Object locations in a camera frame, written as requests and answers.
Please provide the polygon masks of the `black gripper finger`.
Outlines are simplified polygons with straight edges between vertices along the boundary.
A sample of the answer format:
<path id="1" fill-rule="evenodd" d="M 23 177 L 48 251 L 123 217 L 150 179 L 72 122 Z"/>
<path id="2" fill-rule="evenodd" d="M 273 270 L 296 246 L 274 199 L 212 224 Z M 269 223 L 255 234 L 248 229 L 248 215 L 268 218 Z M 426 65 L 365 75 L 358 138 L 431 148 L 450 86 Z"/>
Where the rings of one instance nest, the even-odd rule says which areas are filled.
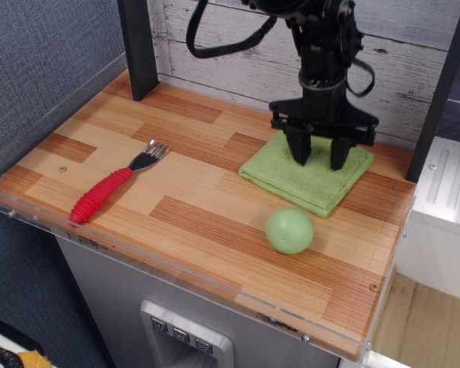
<path id="1" fill-rule="evenodd" d="M 293 125 L 287 125 L 284 134 L 294 160 L 304 166 L 311 154 L 311 134 Z"/>
<path id="2" fill-rule="evenodd" d="M 350 149 L 355 145 L 356 141 L 353 138 L 345 136 L 334 138 L 331 143 L 330 168 L 332 170 L 342 169 Z"/>

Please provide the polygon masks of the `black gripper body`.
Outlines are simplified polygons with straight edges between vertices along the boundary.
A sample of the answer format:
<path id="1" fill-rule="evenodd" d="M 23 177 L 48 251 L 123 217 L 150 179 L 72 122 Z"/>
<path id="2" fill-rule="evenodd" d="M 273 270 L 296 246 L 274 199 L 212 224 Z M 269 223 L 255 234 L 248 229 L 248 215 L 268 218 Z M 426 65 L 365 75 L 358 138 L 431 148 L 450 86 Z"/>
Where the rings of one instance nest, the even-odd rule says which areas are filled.
<path id="1" fill-rule="evenodd" d="M 293 100 L 273 101 L 271 126 L 297 136 L 348 138 L 353 144 L 372 146 L 378 119 L 354 107 L 347 99 L 345 78 L 331 85 L 304 87 Z"/>

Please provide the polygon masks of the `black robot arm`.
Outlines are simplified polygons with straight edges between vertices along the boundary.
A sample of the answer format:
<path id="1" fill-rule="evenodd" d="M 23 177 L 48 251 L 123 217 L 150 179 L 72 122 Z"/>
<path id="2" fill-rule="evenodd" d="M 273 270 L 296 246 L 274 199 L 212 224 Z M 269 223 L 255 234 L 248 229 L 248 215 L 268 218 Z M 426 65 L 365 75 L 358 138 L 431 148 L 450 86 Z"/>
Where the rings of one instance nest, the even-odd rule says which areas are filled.
<path id="1" fill-rule="evenodd" d="M 352 1 L 246 1 L 251 9 L 282 18 L 291 29 L 301 59 L 302 96 L 273 101 L 271 125 L 284 132 L 295 161 L 305 164 L 312 136 L 330 138 L 330 167 L 343 168 L 357 144 L 373 145 L 378 119 L 347 99 L 352 65 L 373 74 L 357 59 L 364 34 L 358 30 Z"/>

